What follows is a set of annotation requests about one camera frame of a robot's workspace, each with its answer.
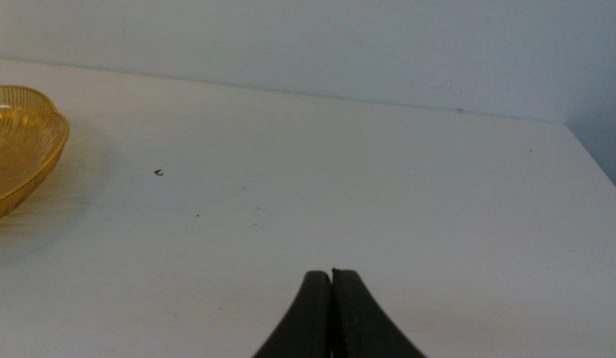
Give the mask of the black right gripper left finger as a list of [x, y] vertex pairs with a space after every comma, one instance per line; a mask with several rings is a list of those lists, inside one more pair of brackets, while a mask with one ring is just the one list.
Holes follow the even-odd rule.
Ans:
[[330, 358], [328, 336], [332, 283], [322, 270], [309, 270], [294, 301], [256, 358]]

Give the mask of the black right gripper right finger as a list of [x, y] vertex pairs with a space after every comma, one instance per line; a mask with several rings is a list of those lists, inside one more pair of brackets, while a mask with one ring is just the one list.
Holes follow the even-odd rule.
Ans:
[[334, 358], [423, 358], [374, 299], [355, 270], [334, 269], [331, 315]]

